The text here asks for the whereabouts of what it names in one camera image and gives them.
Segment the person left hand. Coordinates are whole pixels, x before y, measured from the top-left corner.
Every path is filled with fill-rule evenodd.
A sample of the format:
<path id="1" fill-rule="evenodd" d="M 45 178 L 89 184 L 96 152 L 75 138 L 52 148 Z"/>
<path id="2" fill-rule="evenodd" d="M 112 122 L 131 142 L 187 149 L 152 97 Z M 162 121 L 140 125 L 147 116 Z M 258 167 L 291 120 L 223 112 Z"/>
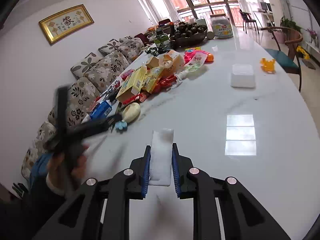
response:
<path id="1" fill-rule="evenodd" d="M 89 148 L 88 145 L 81 145 L 80 149 L 82 153 L 76 161 L 76 165 L 71 172 L 67 171 L 65 155 L 60 153 L 59 155 L 52 156 L 47 164 L 48 174 L 46 176 L 46 184 L 51 191 L 55 194 L 64 196 L 69 191 L 69 184 L 71 183 L 70 177 L 76 182 L 80 182 L 84 178 L 87 166 L 87 157 L 85 152 Z"/>

